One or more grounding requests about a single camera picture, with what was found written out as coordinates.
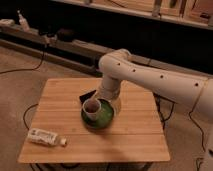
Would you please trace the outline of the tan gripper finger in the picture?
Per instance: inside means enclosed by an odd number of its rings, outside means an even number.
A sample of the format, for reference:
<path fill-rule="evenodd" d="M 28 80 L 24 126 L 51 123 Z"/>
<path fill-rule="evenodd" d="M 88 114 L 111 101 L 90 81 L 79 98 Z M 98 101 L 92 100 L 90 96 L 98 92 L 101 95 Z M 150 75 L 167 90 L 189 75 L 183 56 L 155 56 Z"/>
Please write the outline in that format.
<path fill-rule="evenodd" d="M 98 94 L 94 94 L 93 96 L 92 96 L 92 99 L 97 99 L 99 96 L 98 96 Z"/>
<path fill-rule="evenodd" d="M 111 102 L 112 107 L 114 109 L 115 115 L 118 115 L 121 111 L 121 99 L 117 98 Z"/>

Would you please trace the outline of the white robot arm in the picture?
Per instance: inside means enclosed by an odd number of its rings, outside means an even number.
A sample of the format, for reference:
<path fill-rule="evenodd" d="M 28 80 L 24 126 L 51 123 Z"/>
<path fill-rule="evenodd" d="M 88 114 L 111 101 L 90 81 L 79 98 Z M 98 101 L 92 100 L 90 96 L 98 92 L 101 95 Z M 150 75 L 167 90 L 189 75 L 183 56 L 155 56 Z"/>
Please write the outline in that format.
<path fill-rule="evenodd" d="M 123 80 L 142 86 L 176 103 L 197 111 L 212 124 L 200 171 L 213 171 L 213 78 L 136 65 L 126 49 L 103 55 L 98 63 L 103 74 L 98 95 L 117 99 Z"/>

